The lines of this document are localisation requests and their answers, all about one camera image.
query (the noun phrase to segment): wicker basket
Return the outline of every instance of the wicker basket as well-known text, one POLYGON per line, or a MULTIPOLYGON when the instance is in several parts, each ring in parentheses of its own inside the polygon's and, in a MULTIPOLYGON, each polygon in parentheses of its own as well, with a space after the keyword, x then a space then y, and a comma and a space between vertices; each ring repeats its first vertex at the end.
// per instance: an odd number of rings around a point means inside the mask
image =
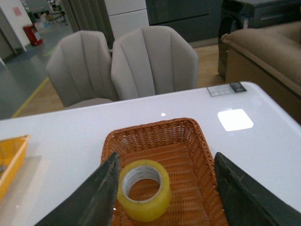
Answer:
MULTIPOLYGON (((195 120, 180 118, 115 130, 104 142, 101 161, 114 151, 120 154, 121 168, 141 159, 163 165, 170 177, 172 199, 167 211, 149 223, 130 219, 116 201, 112 226, 228 225, 217 192, 214 159, 195 120)), ((130 198, 145 200, 157 190, 156 182, 142 180, 133 186, 130 198)))
POLYGON ((0 201, 23 163, 29 138, 26 135, 0 141, 0 166, 7 167, 0 173, 0 201))

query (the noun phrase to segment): white table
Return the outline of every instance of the white table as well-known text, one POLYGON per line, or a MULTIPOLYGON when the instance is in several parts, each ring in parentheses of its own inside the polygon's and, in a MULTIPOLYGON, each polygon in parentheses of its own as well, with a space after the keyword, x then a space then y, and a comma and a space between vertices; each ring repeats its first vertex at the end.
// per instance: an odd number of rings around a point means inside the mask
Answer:
POLYGON ((27 156, 0 203, 1 226, 32 226, 98 166, 115 129, 160 120, 197 120, 213 156, 221 152, 301 212, 301 126, 258 86, 212 97, 207 89, 0 121, 0 139, 30 134, 27 156), (249 129, 226 131, 218 113, 243 109, 249 129))

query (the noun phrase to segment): yellow tape roll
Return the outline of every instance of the yellow tape roll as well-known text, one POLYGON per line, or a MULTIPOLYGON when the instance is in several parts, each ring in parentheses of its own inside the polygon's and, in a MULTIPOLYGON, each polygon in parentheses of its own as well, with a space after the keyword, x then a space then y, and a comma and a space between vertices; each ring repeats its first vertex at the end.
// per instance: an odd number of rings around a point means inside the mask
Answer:
POLYGON ((171 200, 169 176, 165 168, 156 161, 139 160, 128 164, 120 173, 117 199, 126 214, 133 220, 150 222, 166 211, 171 200), (157 181, 160 186, 157 193, 144 201, 128 197, 131 187, 143 179, 157 181))

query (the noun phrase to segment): brown sofa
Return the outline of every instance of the brown sofa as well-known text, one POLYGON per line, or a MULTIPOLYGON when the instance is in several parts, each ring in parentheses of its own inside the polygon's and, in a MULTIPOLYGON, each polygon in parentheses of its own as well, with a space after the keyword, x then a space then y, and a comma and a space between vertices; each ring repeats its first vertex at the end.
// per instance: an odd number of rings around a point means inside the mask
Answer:
POLYGON ((226 34, 226 82, 251 81, 301 124, 301 21, 226 34))

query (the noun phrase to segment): beige upholstered chair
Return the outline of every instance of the beige upholstered chair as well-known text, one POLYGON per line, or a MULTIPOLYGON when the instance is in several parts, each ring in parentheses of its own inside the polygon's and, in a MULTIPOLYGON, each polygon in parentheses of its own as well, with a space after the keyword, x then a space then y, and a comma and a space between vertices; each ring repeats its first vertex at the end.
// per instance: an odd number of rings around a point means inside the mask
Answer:
POLYGON ((64 107, 119 100, 111 80, 111 55, 102 32, 79 31, 63 38, 46 70, 64 107))
POLYGON ((198 55, 172 28, 142 27, 115 40, 111 76, 122 100, 194 89, 198 55))

